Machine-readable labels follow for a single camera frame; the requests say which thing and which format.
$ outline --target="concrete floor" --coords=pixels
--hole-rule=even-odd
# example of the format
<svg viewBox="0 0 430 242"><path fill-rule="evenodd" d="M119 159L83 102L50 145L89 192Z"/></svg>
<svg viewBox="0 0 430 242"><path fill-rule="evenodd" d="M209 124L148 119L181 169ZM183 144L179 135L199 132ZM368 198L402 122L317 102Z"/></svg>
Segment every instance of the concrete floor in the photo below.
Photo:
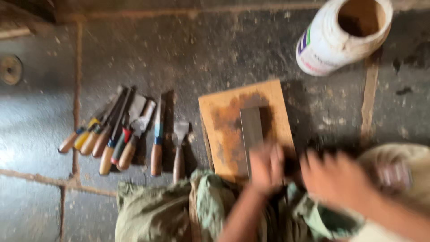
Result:
<svg viewBox="0 0 430 242"><path fill-rule="evenodd" d="M187 119L192 124L184 149L188 173L209 166L197 100L204 94L280 78L298 152L308 145L342 147L355 154L362 150L364 62L325 78L306 75L295 62L296 41L316 9L278 6L118 17L82 14L102 8L97 1L68 3L74 5L59 5L59 10L65 15L78 13L68 15L76 22L39 24L37 35L0 41L0 54L19 56L25 69L17 86L0 84L1 241L114 241L117 182L158 186L172 180L173 121ZM163 8L220 4L211 0L157 1L156 6L132 3L127 1L121 8L150 8L157 13ZM426 10L395 14L383 46L376 93L371 96L374 110L364 114L372 119L371 145L430 143L429 20ZM395 60L401 64L398 73ZM108 177L98 175L97 159L56 151L74 126L119 84L136 85L139 94L154 99L170 91L162 177L149 176L153 126L139 145L137 164Z"/></svg>

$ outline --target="plastic container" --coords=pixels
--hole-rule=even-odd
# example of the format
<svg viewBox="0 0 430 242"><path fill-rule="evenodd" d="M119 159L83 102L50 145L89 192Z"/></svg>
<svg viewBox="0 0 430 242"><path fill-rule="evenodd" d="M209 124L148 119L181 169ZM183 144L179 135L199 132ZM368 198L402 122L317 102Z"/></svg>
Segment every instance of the plastic container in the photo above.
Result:
<svg viewBox="0 0 430 242"><path fill-rule="evenodd" d="M296 59L313 76L327 76L378 49L393 18L390 0L330 0L299 39Z"/></svg>

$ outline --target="person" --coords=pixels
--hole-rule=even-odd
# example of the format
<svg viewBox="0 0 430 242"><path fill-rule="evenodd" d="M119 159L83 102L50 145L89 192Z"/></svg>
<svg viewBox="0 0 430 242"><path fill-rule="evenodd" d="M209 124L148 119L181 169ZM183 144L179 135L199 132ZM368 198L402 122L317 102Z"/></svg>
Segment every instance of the person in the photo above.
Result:
<svg viewBox="0 0 430 242"><path fill-rule="evenodd" d="M279 144L267 142L249 156L252 180L227 217L218 242L253 241L261 211L282 185L284 154ZM325 153L320 159L308 150L300 165L309 194L325 206L353 209L412 241L429 241L430 219L379 193L361 166L345 153Z"/></svg>

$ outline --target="green cloth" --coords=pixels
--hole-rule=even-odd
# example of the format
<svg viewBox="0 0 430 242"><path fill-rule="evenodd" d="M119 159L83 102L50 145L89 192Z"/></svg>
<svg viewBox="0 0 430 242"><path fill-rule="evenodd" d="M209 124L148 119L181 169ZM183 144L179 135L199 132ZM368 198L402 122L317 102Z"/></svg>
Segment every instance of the green cloth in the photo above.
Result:
<svg viewBox="0 0 430 242"><path fill-rule="evenodd" d="M168 187L120 182L115 241L215 241L239 194L240 187L209 170L196 170L190 180ZM294 184L275 196L262 214L258 241L309 241L306 223L314 236L328 231L324 223L313 222L321 221L318 206L304 198L307 194Z"/></svg>

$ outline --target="rust stain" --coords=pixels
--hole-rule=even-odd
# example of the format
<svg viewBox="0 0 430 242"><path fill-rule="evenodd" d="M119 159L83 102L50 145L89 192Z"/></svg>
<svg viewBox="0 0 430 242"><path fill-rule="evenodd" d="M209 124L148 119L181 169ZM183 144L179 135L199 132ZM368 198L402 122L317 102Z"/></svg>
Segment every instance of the rust stain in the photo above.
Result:
<svg viewBox="0 0 430 242"><path fill-rule="evenodd" d="M240 109L262 107L260 109L263 110L261 123L264 137L266 137L267 134L272 133L270 124L273 115L268 105L269 101L264 95L253 92L233 98L226 107L211 110L214 129L222 134L222 143L219 144L219 152L216 155L238 177L248 177Z"/></svg>

